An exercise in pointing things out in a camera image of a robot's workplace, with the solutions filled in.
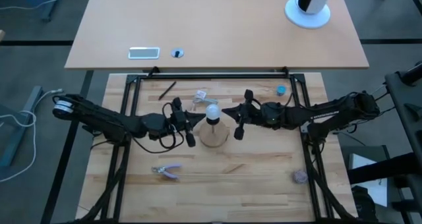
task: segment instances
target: pliers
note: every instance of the pliers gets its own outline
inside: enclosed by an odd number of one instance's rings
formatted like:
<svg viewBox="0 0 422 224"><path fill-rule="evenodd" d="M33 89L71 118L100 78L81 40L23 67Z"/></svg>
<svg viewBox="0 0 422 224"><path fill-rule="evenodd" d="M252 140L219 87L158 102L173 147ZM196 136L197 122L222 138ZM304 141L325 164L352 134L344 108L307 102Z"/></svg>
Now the pliers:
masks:
<svg viewBox="0 0 422 224"><path fill-rule="evenodd" d="M156 174L162 174L164 176L166 176L167 178L170 179L178 179L179 177L177 175L168 173L166 170L167 169L171 169L171 168L180 168L182 166L182 164L179 163L175 163L175 164L171 164L171 165L165 165L162 167L151 167L151 171L156 173Z"/></svg>

